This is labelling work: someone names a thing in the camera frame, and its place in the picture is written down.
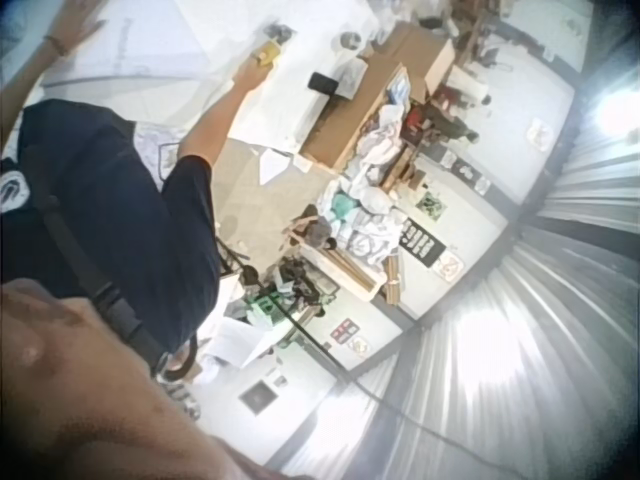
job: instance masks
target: navy t-shirt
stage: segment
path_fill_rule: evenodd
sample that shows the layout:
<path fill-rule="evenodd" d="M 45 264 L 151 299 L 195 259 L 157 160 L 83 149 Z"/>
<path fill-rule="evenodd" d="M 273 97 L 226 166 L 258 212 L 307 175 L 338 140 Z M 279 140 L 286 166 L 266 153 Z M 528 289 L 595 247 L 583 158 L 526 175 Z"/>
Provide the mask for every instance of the navy t-shirt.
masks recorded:
<path fill-rule="evenodd" d="M 174 352 L 218 295 L 211 168 L 202 158 L 182 158 L 159 192 L 131 134 L 132 124 L 110 110 L 44 102 L 25 110 L 19 151 L 43 147 L 69 229 L 149 332 Z M 0 186 L 2 282 L 31 278 L 58 298 L 86 296 L 31 205 L 19 159 L 2 161 Z"/>

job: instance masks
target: wire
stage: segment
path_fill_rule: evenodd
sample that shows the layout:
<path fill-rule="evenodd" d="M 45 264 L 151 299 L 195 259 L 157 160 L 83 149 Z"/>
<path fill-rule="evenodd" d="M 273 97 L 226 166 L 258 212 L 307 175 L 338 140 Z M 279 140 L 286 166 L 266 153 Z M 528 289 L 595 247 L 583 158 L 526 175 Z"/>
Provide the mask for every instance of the wire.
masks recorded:
<path fill-rule="evenodd" d="M 238 256 L 235 254 L 235 252 L 233 250 L 231 250 L 229 247 L 227 247 L 224 244 L 224 242 L 222 242 L 222 241 L 218 242 L 218 244 L 220 244 L 220 245 L 222 245 L 222 247 L 224 247 L 224 249 L 227 251 L 227 253 L 234 259 L 234 261 L 238 265 L 240 265 L 242 268 L 245 268 L 245 265 L 240 261 L 240 259 L 238 258 Z M 260 282 L 259 279 L 257 280 L 256 284 L 261 289 L 265 288 L 264 285 Z M 372 399 L 374 402 L 376 402 L 379 405 L 381 405 L 381 406 L 385 407 L 386 409 L 390 410 L 396 416 L 402 418 L 404 421 L 406 421 L 406 422 L 410 423 L 411 425 L 413 425 L 414 427 L 422 430 L 423 432 L 427 433 L 428 435 L 432 436 L 433 438 L 435 438 L 437 440 L 440 440 L 442 443 L 445 443 L 445 444 L 447 444 L 447 445 L 449 445 L 449 446 L 461 451 L 462 453 L 465 453 L 466 455 L 470 456 L 476 462 L 484 465 L 485 467 L 492 468 L 494 470 L 498 470 L 498 471 L 500 471 L 502 473 L 506 473 L 506 474 L 511 475 L 511 476 L 513 476 L 515 478 L 518 478 L 519 480 L 531 480 L 531 478 L 529 478 L 526 475 L 520 473 L 515 468 L 509 467 L 509 466 L 506 466 L 506 465 L 501 465 L 499 463 L 495 463 L 495 462 L 492 462 L 490 460 L 487 460 L 486 458 L 480 456 L 479 454 L 477 454 L 476 452 L 474 452 L 470 448 L 465 447 L 461 443 L 458 443 L 455 440 L 451 440 L 450 438 L 448 438 L 448 437 L 436 432 L 435 430 L 431 430 L 430 428 L 424 426 L 420 422 L 418 422 L 418 421 L 414 420 L 413 418 L 411 418 L 409 415 L 404 413 L 399 408 L 395 407 L 394 405 L 391 405 L 389 402 L 387 402 L 383 398 L 378 397 L 375 393 L 371 392 L 368 388 L 366 388 L 364 385 L 362 385 L 358 381 L 358 379 L 353 377 L 353 375 L 351 375 L 351 372 L 349 372 L 349 370 L 347 370 L 333 355 L 331 355 L 327 351 L 327 349 L 324 348 L 324 346 L 320 344 L 320 342 L 318 342 L 315 338 L 313 338 L 313 336 L 309 332 L 307 332 L 304 327 L 302 327 L 300 324 L 298 324 L 298 322 L 296 320 L 294 320 L 293 317 L 291 317 L 289 312 L 282 305 L 280 305 L 280 302 L 278 302 L 277 299 L 273 299 L 272 302 L 278 309 L 280 309 L 280 311 L 295 326 L 295 328 L 300 333 L 302 333 L 303 336 L 305 336 L 318 350 L 320 350 L 329 360 L 331 360 L 331 362 L 341 372 L 341 374 L 343 375 L 345 380 L 348 380 L 348 382 L 353 383 L 359 390 L 362 391 L 362 393 L 364 393 L 367 397 Z"/>

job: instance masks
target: cardboard box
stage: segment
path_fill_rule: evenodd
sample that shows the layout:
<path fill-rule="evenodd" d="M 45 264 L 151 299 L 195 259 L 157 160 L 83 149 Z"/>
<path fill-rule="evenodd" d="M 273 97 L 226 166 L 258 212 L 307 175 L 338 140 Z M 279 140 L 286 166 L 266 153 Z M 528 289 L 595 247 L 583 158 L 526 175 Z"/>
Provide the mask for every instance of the cardboard box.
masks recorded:
<path fill-rule="evenodd" d="M 374 53 L 353 100 L 334 96 L 322 111 L 300 154 L 341 172 L 353 156 L 362 128 L 386 102 L 387 86 L 395 79 L 400 62 Z"/>
<path fill-rule="evenodd" d="M 428 95 L 433 95 L 456 56 L 450 39 L 406 22 L 398 23 L 376 51 L 406 67 L 411 81 L 411 99 L 418 103 L 424 103 Z"/>

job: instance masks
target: shoulder strap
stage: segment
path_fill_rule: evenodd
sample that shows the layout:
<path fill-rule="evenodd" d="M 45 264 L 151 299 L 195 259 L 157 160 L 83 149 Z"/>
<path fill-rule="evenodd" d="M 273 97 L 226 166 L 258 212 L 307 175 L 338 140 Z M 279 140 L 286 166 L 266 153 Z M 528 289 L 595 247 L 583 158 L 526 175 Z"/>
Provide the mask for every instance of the shoulder strap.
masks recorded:
<path fill-rule="evenodd" d="M 37 147 L 27 147 L 20 155 L 19 165 L 29 182 L 33 205 L 42 214 L 51 238 L 98 313 L 120 339 L 149 364 L 155 376 L 164 369 L 167 352 L 151 336 L 120 290 L 98 269 L 69 230 L 60 213 L 58 199 L 49 191 L 44 161 Z"/>

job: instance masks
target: wristband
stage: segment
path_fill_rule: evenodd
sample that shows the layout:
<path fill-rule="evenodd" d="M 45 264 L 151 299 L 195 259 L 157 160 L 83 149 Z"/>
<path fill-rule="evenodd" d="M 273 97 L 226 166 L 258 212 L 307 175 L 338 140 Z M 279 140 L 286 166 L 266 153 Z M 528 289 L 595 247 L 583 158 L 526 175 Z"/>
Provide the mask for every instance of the wristband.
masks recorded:
<path fill-rule="evenodd" d="M 51 46 L 56 51 L 58 56 L 66 57 L 69 54 L 69 51 L 66 48 L 64 48 L 64 45 L 62 45 L 62 42 L 57 38 L 52 37 L 51 35 L 45 35 L 44 39 L 51 44 Z"/>

